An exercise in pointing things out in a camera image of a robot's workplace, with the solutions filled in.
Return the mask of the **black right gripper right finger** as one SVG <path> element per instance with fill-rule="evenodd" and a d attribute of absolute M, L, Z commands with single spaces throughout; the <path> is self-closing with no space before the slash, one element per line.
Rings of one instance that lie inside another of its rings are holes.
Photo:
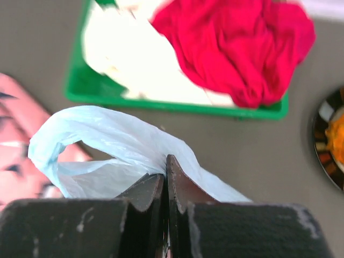
<path fill-rule="evenodd" d="M 332 257 L 320 225 L 298 204 L 222 203 L 167 157 L 171 257 Z"/>

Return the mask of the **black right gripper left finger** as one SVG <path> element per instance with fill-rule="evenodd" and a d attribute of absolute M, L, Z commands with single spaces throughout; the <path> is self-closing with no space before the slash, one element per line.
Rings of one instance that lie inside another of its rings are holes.
<path fill-rule="evenodd" d="M 20 199 L 1 212 L 1 257 L 161 257 L 164 176 L 113 199 Z"/>

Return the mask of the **light blue cartoon plastic bag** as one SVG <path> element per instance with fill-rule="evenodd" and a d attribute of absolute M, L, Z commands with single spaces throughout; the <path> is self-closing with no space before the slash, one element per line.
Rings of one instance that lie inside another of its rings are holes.
<path fill-rule="evenodd" d="M 108 160 L 60 162 L 73 143 L 110 156 Z M 197 186 L 220 202 L 247 198 L 203 169 L 192 149 L 137 117 L 97 106 L 77 106 L 52 115 L 31 138 L 28 157 L 67 198 L 113 198 L 142 176 L 166 174 L 168 155 Z"/>

